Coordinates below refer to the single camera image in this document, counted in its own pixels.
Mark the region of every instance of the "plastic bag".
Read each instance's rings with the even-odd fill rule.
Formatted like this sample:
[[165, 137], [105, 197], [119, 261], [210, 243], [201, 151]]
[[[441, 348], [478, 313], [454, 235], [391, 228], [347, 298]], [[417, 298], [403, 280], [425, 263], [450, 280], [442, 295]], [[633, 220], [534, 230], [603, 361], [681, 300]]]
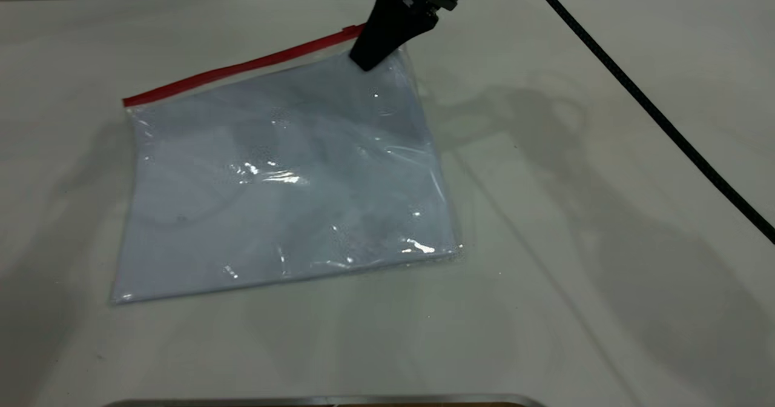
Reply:
[[363, 73], [358, 32], [125, 100], [136, 181], [113, 302], [456, 252], [407, 59]]

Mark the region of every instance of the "table surface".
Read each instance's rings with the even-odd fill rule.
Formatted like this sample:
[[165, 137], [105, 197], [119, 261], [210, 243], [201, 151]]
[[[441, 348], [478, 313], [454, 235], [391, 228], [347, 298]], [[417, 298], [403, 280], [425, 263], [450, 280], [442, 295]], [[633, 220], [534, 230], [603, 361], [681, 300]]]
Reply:
[[[121, 98], [365, 21], [373, 0], [0, 4], [0, 393], [512, 393], [775, 402], [775, 248], [543, 0], [409, 44], [460, 223], [449, 263], [113, 306]], [[775, 0], [562, 0], [775, 221]]]

